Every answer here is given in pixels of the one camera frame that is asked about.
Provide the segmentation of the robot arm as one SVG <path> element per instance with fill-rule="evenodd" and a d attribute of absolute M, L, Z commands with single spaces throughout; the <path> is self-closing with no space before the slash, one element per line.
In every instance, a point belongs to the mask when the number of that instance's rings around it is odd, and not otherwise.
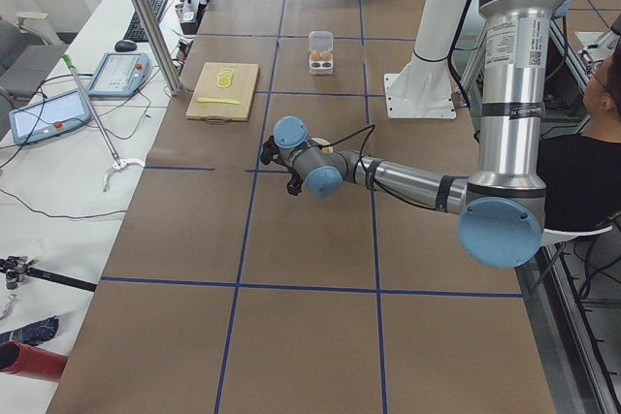
<path fill-rule="evenodd" d="M 427 0 L 412 57 L 387 75 L 393 118 L 449 118 L 447 67 L 462 14 L 471 0 Z M 389 194 L 407 204 L 456 214 L 465 250 L 480 263 L 515 268 L 540 249 L 545 185 L 537 174 L 539 127 L 551 21 L 569 0 L 478 0 L 485 21 L 478 163 L 470 176 L 438 175 L 336 150 L 312 139 L 295 116 L 281 118 L 262 148 L 264 164 L 290 172 L 287 189 L 318 197 L 344 182 Z"/>

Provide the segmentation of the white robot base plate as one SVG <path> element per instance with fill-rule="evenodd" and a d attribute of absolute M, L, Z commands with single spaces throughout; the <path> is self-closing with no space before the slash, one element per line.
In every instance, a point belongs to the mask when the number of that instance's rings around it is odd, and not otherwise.
<path fill-rule="evenodd" d="M 387 115 L 393 119 L 455 119 L 447 71 L 439 74 L 400 74 L 383 77 Z"/>

